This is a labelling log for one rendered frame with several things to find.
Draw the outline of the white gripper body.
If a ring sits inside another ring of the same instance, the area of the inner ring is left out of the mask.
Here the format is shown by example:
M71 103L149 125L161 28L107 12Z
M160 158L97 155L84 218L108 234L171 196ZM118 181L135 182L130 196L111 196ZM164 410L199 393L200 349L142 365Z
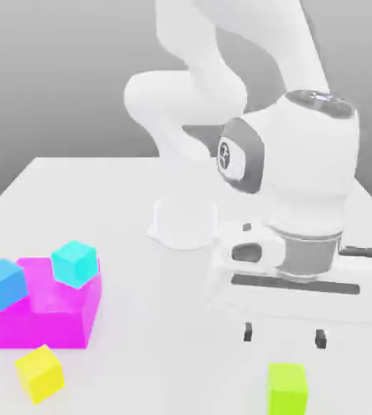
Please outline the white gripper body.
M311 282L215 270L208 299L221 308L270 318L372 323L372 271L336 269Z

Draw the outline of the small lime green cube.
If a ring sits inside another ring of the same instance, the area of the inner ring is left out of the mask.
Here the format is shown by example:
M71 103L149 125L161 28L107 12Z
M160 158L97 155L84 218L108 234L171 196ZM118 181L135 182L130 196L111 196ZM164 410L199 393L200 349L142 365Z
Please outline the small lime green cube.
M269 363L267 367L267 415L306 415L306 369L296 363Z

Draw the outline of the small cyan cube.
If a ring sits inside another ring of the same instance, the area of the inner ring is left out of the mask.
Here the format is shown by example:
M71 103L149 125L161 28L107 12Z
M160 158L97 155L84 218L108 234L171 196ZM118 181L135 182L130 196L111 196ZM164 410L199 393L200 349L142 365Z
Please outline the small cyan cube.
M71 241L51 256L56 281L80 289L99 272L96 249L82 242Z

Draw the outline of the small yellow cube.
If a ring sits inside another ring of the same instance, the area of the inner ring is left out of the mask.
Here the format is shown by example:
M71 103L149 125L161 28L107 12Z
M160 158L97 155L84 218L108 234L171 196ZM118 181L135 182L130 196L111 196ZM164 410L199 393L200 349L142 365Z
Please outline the small yellow cube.
M46 344L16 360L15 368L19 384L33 404L65 386L62 363Z

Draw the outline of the small blue cube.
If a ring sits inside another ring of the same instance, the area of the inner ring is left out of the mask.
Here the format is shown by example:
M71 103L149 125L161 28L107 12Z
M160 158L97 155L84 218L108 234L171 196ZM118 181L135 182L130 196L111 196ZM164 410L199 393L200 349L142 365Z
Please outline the small blue cube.
M8 259L0 259L0 311L28 295L24 270Z

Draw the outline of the large magenta box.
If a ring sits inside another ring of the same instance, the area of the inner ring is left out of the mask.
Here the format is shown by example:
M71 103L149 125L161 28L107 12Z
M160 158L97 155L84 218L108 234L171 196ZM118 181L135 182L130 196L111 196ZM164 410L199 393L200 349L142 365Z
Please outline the large magenta box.
M28 296L0 311L0 349L85 349L95 322L102 279L75 289L53 278L49 258L20 258Z

